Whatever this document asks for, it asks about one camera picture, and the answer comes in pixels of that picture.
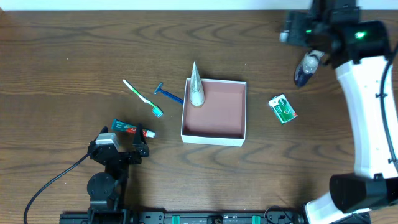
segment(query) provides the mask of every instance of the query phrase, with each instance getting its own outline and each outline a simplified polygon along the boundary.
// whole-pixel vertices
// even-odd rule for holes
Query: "spray bottle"
[[[306,53],[303,60],[297,66],[294,73],[294,83],[298,87],[302,87],[307,84],[308,80],[312,77],[318,68],[323,52],[319,50],[311,50]]]

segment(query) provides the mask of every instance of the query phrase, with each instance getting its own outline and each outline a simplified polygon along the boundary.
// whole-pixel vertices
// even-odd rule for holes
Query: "wooden table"
[[[4,12],[0,18],[0,223],[22,223],[26,204],[47,181],[86,153],[114,118],[156,132],[151,155],[131,167],[132,208],[168,211],[296,207],[328,191],[333,174],[353,171],[346,102],[330,67],[298,89],[293,72],[306,49],[279,43],[283,11]],[[364,12],[398,40],[396,11]],[[193,61],[202,78],[248,83],[243,147],[182,144],[182,107],[153,91],[183,97]],[[397,72],[394,83],[398,86]],[[159,105],[124,86],[127,78]],[[298,118],[281,126],[268,107],[285,93]],[[132,136],[119,135],[124,148]],[[53,183],[29,210],[29,223],[58,223],[85,211],[89,159]],[[372,212],[396,223],[397,208]]]

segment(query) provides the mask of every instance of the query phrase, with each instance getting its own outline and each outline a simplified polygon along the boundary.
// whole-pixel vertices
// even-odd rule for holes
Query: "blue razor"
[[[182,105],[184,105],[184,100],[183,100],[183,99],[181,99],[181,98],[179,98],[179,97],[176,97],[176,96],[174,96],[173,94],[171,94],[171,93],[169,93],[169,92],[167,92],[167,91],[165,91],[165,90],[162,90],[162,85],[163,85],[163,83],[160,83],[160,84],[157,86],[157,88],[156,88],[154,94],[157,94],[157,92],[159,91],[159,92],[163,93],[163,95],[169,97],[170,99],[175,100],[175,101],[181,103]]]

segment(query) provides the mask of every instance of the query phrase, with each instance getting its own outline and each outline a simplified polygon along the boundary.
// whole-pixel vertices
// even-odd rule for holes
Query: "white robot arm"
[[[391,159],[391,153],[382,122],[379,93],[381,77],[386,67],[383,56],[364,58],[359,65],[353,61],[336,68],[336,76],[344,91],[355,143],[354,173],[357,176],[373,179],[376,174],[384,178],[398,177]],[[388,128],[391,136],[398,135],[398,119],[392,91],[391,70],[388,70],[384,86],[384,98]],[[392,138],[394,149],[398,149],[398,140]],[[369,209],[354,213],[368,212]],[[309,223],[327,224],[350,215],[336,208],[330,192],[305,206]]]
[[[353,174],[334,175],[330,191],[304,206],[309,224],[398,204],[398,119],[392,53],[379,21],[360,22],[355,0],[313,0],[309,13],[291,11],[283,42],[327,53],[344,91],[354,134]]]

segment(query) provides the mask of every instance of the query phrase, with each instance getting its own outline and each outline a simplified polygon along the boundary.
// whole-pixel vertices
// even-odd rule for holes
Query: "green toothbrush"
[[[149,104],[149,105],[151,105],[151,106],[154,107],[154,109],[152,109],[152,112],[153,112],[153,114],[154,114],[156,117],[159,118],[159,117],[161,117],[161,116],[163,115],[163,111],[162,111],[158,106],[156,106],[155,104],[153,104],[153,102],[149,101],[147,98],[143,97],[134,87],[132,87],[132,85],[131,85],[127,80],[123,80],[123,82],[124,82],[124,84],[126,84],[126,86],[127,86],[131,91],[133,91],[140,99],[142,99],[143,102],[145,102],[145,103],[147,103],[147,104]]]

